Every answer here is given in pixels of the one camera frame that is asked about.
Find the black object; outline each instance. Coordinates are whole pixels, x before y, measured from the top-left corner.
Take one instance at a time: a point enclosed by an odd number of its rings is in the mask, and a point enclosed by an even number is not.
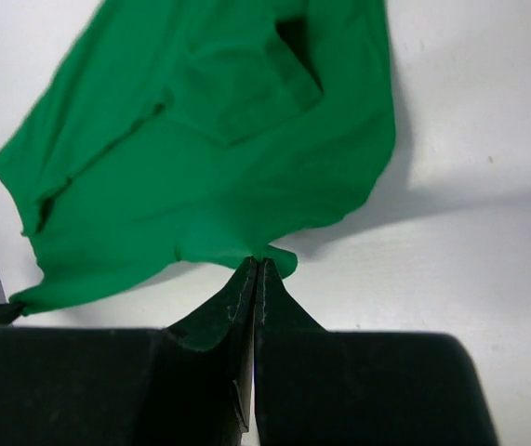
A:
[[[0,446],[239,446],[253,349],[261,446],[497,444],[453,337],[329,333],[248,258],[165,330],[0,327]]]

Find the white backdrop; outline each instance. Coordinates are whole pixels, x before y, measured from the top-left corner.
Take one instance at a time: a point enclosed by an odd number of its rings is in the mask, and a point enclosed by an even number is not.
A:
[[[0,0],[0,146],[97,0]],[[369,203],[279,244],[321,324],[433,330],[474,357],[502,444],[531,444],[531,0],[389,0],[399,141]],[[40,279],[0,185],[7,295]],[[230,271],[177,265],[137,289],[22,324],[165,326]],[[246,445],[257,444],[254,434]]]

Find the green fabric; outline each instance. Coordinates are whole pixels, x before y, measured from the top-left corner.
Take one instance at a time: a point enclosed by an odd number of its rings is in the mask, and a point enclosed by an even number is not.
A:
[[[42,282],[26,312],[179,260],[236,268],[362,205],[391,158],[382,0],[107,0],[0,150]]]

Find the green t-shirt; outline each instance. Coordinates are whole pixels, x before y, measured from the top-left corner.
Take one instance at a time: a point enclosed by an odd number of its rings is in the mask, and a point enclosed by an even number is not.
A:
[[[362,205],[395,139],[382,0],[106,0],[0,150],[26,312],[236,268]]]

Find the green shirt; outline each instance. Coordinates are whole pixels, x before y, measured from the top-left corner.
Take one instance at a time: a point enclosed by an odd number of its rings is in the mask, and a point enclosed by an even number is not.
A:
[[[236,268],[362,205],[395,139],[382,0],[106,0],[0,150],[27,312]]]

